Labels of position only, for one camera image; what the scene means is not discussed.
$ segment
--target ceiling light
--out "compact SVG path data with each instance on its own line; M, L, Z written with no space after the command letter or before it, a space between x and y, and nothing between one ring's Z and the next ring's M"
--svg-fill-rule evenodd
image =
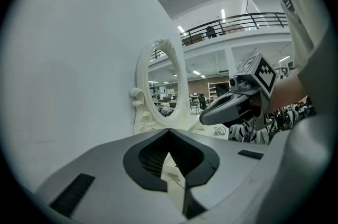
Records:
M284 61L284 60L286 60L286 59L288 59L288 58L290 58L290 56L286 56L284 59L281 59L281 60L279 60L279 61L277 61L277 62Z
M226 19L226 11L222 9L221 13L222 13L222 19Z
M178 26L179 30L183 33L184 29L181 26Z

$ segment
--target black railing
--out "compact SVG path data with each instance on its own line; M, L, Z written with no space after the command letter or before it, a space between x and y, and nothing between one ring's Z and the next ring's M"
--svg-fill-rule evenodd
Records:
M234 32L258 30L260 27L288 26L285 13L251 13L229 16L225 19L214 20L181 33L182 45L187 46ZM150 60L158 59L164 52L154 50Z

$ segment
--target cable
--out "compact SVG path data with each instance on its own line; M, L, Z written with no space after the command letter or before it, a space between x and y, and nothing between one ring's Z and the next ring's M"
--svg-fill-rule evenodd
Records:
M213 136L224 136L227 132L227 130L224 126L214 127L213 129L215 129Z

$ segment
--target white column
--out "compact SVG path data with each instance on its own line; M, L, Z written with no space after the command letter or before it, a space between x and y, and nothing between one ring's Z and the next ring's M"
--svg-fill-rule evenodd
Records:
M236 64L234 62L234 57L233 57L233 53L232 53L232 48L230 47L226 47L224 49L225 53L226 53L226 59L227 59L227 64L228 64L228 70L229 70L229 77L232 78L236 75L237 73L237 67Z

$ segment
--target brick wall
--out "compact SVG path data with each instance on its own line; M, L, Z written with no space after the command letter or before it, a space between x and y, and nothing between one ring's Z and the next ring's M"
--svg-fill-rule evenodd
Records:
M229 77L217 77L217 78L208 78L201 79L196 81L188 81L189 95L197 92L197 94L204 94L206 98L209 98L208 82L225 82L228 81Z

